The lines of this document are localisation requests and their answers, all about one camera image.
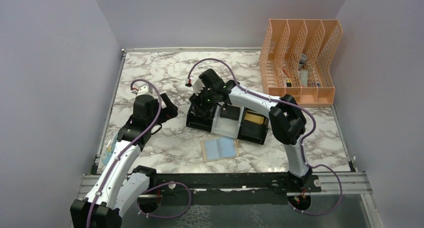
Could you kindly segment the black white card tray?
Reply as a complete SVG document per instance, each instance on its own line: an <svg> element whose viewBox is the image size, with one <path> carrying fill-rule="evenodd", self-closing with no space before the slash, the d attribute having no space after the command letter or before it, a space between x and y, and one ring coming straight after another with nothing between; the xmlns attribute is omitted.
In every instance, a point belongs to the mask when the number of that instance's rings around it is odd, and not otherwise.
<svg viewBox="0 0 424 228"><path fill-rule="evenodd" d="M266 117L262 125L245 121L245 113L249 109L239 108L241 110L239 120L236 121L220 117L221 107L218 105L212 109L212 116L209 118L196 116L194 107L191 105L186 117L186 126L260 145L264 144L269 129L269 119Z"/></svg>

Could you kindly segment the orange plastic desk organizer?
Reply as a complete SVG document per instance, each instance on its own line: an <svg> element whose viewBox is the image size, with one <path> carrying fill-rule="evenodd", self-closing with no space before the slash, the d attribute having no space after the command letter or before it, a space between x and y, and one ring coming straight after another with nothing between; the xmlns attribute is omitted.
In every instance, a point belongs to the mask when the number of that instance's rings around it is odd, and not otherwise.
<svg viewBox="0 0 424 228"><path fill-rule="evenodd" d="M342 34L336 19L270 19L259 56L263 92L289 94L303 107L331 107L330 66ZM307 61L298 70L302 53Z"/></svg>

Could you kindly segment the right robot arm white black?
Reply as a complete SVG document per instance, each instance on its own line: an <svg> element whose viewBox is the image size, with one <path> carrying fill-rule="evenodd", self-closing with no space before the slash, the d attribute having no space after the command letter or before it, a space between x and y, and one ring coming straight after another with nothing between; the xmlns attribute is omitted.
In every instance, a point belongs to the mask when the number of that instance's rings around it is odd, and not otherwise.
<svg viewBox="0 0 424 228"><path fill-rule="evenodd" d="M213 69L197 79L186 79L193 88L186 124L218 135L263 144L264 133L271 127L283 144L289 164L289 187L300 192L309 184L312 169L307 165L302 137L307 120L291 95L266 95L240 85L224 82Z"/></svg>

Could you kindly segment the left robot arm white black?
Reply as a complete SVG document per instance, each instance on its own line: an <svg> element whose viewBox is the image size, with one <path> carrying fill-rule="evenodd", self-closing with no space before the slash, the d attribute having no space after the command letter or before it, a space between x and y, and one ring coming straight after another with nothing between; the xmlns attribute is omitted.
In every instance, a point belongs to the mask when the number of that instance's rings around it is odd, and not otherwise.
<svg viewBox="0 0 424 228"><path fill-rule="evenodd" d="M70 207L75 228L119 228L136 196L155 191L157 180L149 174L137 175L129 185L123 182L151 138L152 128L177 115L178 108L166 93L158 98L151 94L136 96L133 113L117 132L115 147L100 178L82 200L74 200Z"/></svg>

